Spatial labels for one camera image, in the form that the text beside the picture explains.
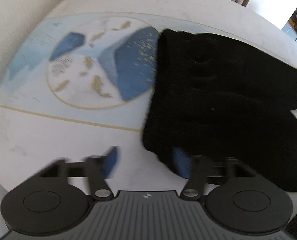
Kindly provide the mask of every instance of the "table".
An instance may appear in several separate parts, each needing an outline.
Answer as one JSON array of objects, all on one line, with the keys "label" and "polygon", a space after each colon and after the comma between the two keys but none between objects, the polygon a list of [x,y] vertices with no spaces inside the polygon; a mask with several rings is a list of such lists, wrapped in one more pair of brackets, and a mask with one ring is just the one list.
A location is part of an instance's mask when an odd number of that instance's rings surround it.
[{"label": "table", "polygon": [[[141,145],[154,78],[153,44],[163,28],[226,35],[297,68],[297,44],[261,16],[229,0],[64,0],[23,44],[2,81],[0,184],[11,190],[56,158],[79,161],[118,145],[119,160],[107,180],[114,193],[179,192],[186,180]],[[75,44],[86,42],[63,56],[61,49],[72,36]],[[123,55],[128,46],[138,49],[133,69],[149,70],[134,70],[134,80],[145,86],[133,94],[122,88],[116,91],[111,86],[116,74],[110,72],[113,63],[103,64],[112,59],[108,48]],[[49,60],[53,56],[56,64]],[[126,71],[120,62],[115,67]],[[86,81],[79,82],[81,77]],[[81,179],[71,183],[87,191]]]}]

